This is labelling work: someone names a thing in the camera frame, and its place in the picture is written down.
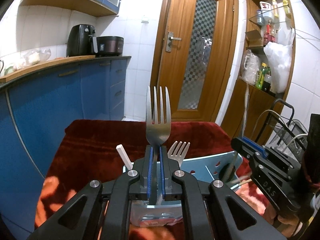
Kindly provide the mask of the white plastic fork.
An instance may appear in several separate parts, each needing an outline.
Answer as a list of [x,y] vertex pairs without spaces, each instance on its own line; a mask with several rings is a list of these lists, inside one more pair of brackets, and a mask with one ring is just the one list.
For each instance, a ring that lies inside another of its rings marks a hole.
[[117,145],[116,146],[116,150],[117,150],[119,156],[121,157],[125,167],[128,170],[132,170],[133,169],[133,164],[132,164],[131,160],[129,159],[129,156],[127,155],[123,145],[122,144]]

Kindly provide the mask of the steel fork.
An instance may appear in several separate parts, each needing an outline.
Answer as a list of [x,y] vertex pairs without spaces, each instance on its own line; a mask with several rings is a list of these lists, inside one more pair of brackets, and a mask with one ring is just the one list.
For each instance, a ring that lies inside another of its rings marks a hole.
[[146,96],[146,139],[152,147],[149,204],[157,202],[157,159],[171,133],[171,105],[167,87],[148,87]]
[[189,142],[175,141],[168,151],[168,158],[177,161],[181,167],[189,147]]

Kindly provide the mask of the blue kitchen cabinet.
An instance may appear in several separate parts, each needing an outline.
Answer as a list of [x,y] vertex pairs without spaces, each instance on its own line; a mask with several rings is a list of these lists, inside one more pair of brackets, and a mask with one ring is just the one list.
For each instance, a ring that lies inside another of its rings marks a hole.
[[74,120],[121,120],[129,57],[60,64],[1,86],[1,239],[33,232],[44,178]]

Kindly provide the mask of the light blue utensil box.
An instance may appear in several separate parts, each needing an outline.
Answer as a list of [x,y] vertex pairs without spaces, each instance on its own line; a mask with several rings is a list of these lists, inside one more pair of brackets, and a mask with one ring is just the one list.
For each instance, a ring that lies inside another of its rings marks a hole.
[[[197,180],[207,183],[222,179],[222,169],[228,167],[234,151],[191,159],[184,159],[181,169],[191,173]],[[147,200],[134,200],[131,205],[130,222],[134,226],[174,225],[183,220],[181,201],[165,201],[162,197],[161,168],[157,163],[157,202],[151,205]]]

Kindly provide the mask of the red floral table blanket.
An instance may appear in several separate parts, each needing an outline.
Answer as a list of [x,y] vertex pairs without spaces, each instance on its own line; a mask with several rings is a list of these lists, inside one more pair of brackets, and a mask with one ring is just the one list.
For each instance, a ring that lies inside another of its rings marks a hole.
[[[175,141],[190,142],[187,158],[229,152],[231,139],[214,122],[173,122],[169,148]],[[90,181],[117,179],[124,163],[116,146],[122,144],[131,161],[144,157],[146,125],[138,121],[75,120],[66,129],[53,157],[37,202],[36,230]],[[269,202],[253,182],[236,191],[263,216]],[[183,222],[141,228],[130,225],[129,239],[185,239]]]

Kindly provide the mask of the green bottle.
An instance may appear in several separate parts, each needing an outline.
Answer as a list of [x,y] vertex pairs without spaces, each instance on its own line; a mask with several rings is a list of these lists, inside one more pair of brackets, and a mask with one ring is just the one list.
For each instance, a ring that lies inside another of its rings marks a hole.
[[261,67],[256,73],[256,81],[255,81],[255,86],[260,90],[262,90],[262,87],[263,87],[264,76],[266,74],[266,71],[267,71],[267,64],[263,62],[261,64]]

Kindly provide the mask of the wooden corner shelf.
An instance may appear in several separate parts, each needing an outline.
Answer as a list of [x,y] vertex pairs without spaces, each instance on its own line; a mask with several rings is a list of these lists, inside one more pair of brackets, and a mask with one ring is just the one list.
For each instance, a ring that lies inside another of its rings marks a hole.
[[267,142],[289,93],[295,62],[290,0],[246,0],[244,43],[221,128]]

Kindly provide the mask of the white plastic bag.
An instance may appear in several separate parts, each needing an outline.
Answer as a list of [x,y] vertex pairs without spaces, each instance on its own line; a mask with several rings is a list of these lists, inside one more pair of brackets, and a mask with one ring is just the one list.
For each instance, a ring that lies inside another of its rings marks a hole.
[[292,62],[295,29],[283,25],[276,34],[277,42],[268,42],[264,53],[271,68],[272,89],[276,94],[285,92]]

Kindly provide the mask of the wooden door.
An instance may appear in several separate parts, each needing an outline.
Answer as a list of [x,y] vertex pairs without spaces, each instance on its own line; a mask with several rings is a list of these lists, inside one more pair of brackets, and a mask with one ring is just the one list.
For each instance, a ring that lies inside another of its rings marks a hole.
[[150,85],[168,90],[174,121],[218,115],[231,72],[239,0],[163,0]]

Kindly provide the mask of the dark rice cooker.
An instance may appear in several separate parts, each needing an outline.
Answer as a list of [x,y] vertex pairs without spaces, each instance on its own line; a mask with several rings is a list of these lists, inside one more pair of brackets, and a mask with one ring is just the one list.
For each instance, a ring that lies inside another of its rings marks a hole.
[[119,36],[97,37],[98,57],[121,56],[123,53],[124,38]]

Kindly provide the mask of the black air fryer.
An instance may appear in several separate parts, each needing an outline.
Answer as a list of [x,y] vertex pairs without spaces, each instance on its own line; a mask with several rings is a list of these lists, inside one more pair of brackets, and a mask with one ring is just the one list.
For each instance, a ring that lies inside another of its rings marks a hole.
[[66,56],[86,56],[98,53],[95,27],[90,24],[79,24],[72,27],[68,41]]

